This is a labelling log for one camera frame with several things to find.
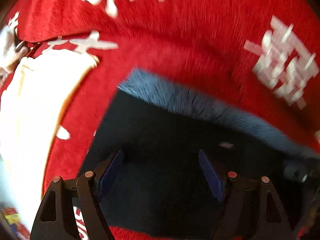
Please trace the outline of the black pants grey waistband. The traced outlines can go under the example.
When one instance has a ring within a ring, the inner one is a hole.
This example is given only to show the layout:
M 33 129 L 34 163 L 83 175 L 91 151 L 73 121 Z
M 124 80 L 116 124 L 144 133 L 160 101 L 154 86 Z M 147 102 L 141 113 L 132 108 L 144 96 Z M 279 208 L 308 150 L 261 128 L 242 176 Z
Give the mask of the black pants grey waistband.
M 319 156 L 254 115 L 142 70 L 118 86 L 81 173 L 123 151 L 100 202 L 110 226 L 153 237 L 210 239 L 218 201 L 199 152 L 243 177 L 268 177 L 293 235 L 319 239 Z

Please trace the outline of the red sofa cover white characters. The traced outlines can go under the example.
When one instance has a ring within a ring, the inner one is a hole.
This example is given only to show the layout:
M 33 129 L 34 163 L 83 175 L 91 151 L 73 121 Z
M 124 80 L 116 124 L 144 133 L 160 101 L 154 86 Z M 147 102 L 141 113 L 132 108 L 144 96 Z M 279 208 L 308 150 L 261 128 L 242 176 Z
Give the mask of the red sofa cover white characters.
M 137 69 L 319 156 L 319 17 L 306 0 L 1 0 L 1 157 L 30 233 L 52 179 L 85 173 Z

